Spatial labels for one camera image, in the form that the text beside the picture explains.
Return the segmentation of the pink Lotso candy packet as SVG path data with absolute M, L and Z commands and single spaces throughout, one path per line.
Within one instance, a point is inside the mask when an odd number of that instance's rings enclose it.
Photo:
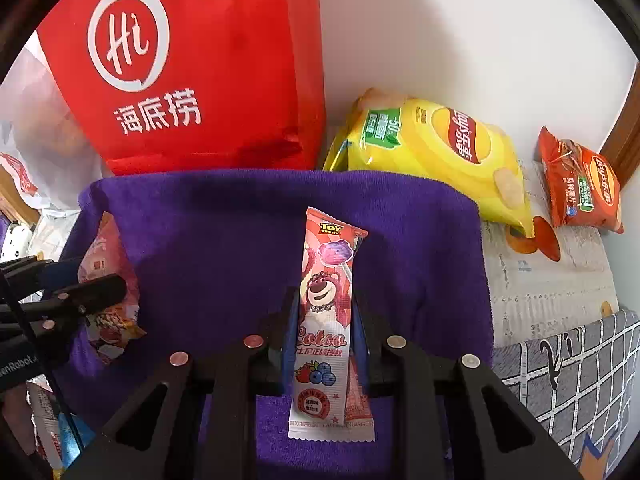
M 352 351 L 352 265 L 368 233 L 309 207 L 288 437 L 372 442 L 374 419 Z

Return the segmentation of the pink panda snack packet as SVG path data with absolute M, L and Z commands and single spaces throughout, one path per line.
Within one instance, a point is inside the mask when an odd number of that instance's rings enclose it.
M 139 285 L 114 217 L 104 212 L 96 238 L 82 258 L 78 281 L 89 287 L 86 334 L 104 364 L 118 359 L 130 340 L 146 333 L 139 326 Z

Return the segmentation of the white Miniso plastic bag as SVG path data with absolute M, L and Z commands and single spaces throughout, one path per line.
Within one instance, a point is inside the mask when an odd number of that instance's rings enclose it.
M 85 188 L 111 174 L 49 67 L 26 48 L 1 84 L 1 167 L 37 210 L 74 210 Z

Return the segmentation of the purple towel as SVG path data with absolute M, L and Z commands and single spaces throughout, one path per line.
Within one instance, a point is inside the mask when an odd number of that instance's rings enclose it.
M 174 352 L 207 358 L 278 312 L 302 279 L 309 208 L 366 231 L 355 288 L 395 334 L 431 356 L 490 361 L 480 213 L 446 184 L 288 170 L 109 178 L 81 194 L 63 254 L 85 255 L 111 214 L 139 283 L 144 334 L 108 365 L 77 336 L 56 377 L 80 419 L 100 430 Z

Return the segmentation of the grey checked blanket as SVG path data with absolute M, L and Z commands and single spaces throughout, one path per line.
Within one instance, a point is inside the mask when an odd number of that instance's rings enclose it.
M 608 478 L 634 440 L 638 369 L 639 315 L 626 308 L 492 355 L 495 374 L 588 479 Z

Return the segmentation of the fruit print newspaper sheet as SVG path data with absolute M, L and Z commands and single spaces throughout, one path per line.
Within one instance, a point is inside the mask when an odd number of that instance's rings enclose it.
M 482 244 L 494 345 L 507 347 L 607 318 L 620 310 L 600 232 L 551 224 L 538 162 L 522 166 L 535 236 L 485 222 Z

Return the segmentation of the red Haidilao paper bag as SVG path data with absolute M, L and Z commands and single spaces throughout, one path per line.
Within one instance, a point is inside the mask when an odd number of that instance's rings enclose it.
M 317 162 L 319 0 L 60 0 L 37 34 L 114 174 Z

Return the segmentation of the orange Lays chips bag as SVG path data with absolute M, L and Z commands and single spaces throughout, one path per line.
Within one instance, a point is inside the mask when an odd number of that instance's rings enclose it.
M 606 158 L 546 127 L 538 136 L 554 226 L 593 226 L 624 232 L 620 182 Z

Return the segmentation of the yellow Lays chips bag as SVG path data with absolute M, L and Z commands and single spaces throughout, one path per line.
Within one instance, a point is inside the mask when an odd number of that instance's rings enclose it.
M 453 107 L 370 88 L 352 104 L 323 169 L 387 171 L 442 182 L 475 202 L 480 218 L 534 236 L 510 138 Z

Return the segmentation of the brown wooden door frame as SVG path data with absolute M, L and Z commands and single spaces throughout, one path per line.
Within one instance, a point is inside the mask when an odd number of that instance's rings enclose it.
M 640 162 L 640 67 L 636 65 L 626 101 L 600 153 L 611 164 L 623 188 Z

